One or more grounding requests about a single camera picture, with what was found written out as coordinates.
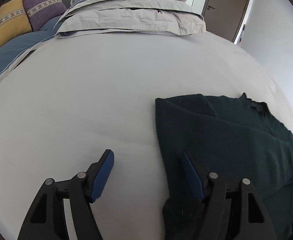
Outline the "folded grey blue duvet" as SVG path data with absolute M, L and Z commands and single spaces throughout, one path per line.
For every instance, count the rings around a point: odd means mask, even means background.
M 189 36 L 206 32 L 204 17 L 187 0 L 71 0 L 56 23 L 67 38 L 113 32 Z

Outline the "white bed sheet mattress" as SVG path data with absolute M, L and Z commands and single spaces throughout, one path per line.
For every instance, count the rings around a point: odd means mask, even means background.
M 155 99 L 245 93 L 293 132 L 293 108 L 246 51 L 209 32 L 54 38 L 0 83 L 0 232 L 16 239 L 47 178 L 115 164 L 93 213 L 104 239 L 163 239 Z

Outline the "brown bedroom door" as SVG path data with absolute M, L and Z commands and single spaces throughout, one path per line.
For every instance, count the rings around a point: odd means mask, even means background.
M 202 15 L 206 29 L 234 42 L 250 0 L 206 0 Z

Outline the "blue grey pillow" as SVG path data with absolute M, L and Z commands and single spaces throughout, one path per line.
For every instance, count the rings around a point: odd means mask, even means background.
M 39 31 L 20 35 L 0 48 L 0 83 L 33 51 L 54 38 L 60 27 L 59 16 L 45 23 Z

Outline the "purple patterned cushion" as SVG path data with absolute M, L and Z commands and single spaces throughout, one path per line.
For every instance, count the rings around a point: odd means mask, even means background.
M 62 0 L 23 0 L 23 6 L 33 31 L 67 10 Z

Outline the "dark green knit sweater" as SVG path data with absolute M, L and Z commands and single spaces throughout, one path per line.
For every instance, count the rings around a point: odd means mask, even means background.
M 176 96 L 155 101 L 156 130 L 169 198 L 162 213 L 166 239 L 195 239 L 204 201 L 192 196 L 181 155 L 227 180 L 249 179 L 274 226 L 276 239 L 293 239 L 293 134 L 264 102 Z

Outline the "yellow patterned cushion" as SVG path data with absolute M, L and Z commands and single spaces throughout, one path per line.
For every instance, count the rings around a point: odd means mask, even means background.
M 11 39 L 32 32 L 23 0 L 11 0 L 0 7 L 0 47 Z

